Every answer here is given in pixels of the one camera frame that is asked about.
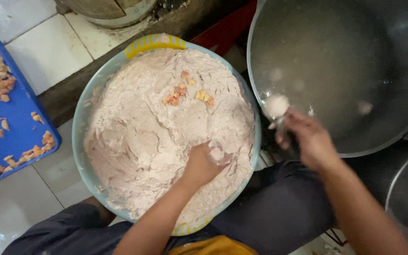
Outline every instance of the dough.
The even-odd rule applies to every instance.
[[[271,119],[283,116],[288,108],[289,99],[281,94],[273,94],[265,101],[265,110]]]
[[[196,81],[178,106],[164,104],[184,71]],[[215,106],[195,99],[205,90]],[[197,50],[157,49],[133,58],[94,105],[84,148],[108,189],[108,204],[138,219],[183,174],[192,146],[211,141],[230,164],[185,206],[177,225],[211,216],[251,172],[254,116],[240,85],[221,61]]]

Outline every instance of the blue tray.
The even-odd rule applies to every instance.
[[[15,64],[14,60],[5,49],[0,41],[0,54],[4,59],[4,63],[10,67],[13,76],[17,79],[14,89],[9,92],[10,102],[0,101],[0,118],[7,118],[10,131],[4,131],[4,138],[0,138],[0,165],[8,166],[4,158],[9,155],[14,155],[14,160],[18,161],[21,153],[30,150],[34,145],[42,147],[42,136],[46,130],[49,130],[53,135],[56,145],[51,150],[41,156],[30,160],[23,165],[0,175],[0,180],[10,174],[24,168],[25,166],[55,152],[60,144],[61,137],[49,120],[48,116],[43,111],[34,91],[29,86],[20,69]],[[37,112],[45,122],[42,124],[36,122],[31,117],[31,112]]]

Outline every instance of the lap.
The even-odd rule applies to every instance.
[[[260,254],[289,254],[329,229],[333,212],[314,172],[297,163],[258,172],[266,187],[240,196],[211,224]]]

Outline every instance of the yellow rim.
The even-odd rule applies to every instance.
[[[169,42],[164,43],[160,42],[160,37],[162,34],[150,34],[143,36],[134,42],[130,43],[125,49],[125,55],[128,59],[133,58],[137,53],[149,51],[152,49],[160,49],[160,48],[171,48],[171,49],[185,49],[185,41],[167,34],[169,38]]]

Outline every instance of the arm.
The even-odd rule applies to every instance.
[[[317,120],[294,109],[286,114],[285,125],[297,137],[301,161],[319,173],[338,225],[357,254],[408,255],[407,240],[355,172],[339,158],[328,132]],[[282,137],[276,140],[283,148],[288,146]]]
[[[184,175],[128,230],[114,254],[151,255],[163,251],[187,202],[226,166],[209,160],[209,151],[207,143],[191,148]]]

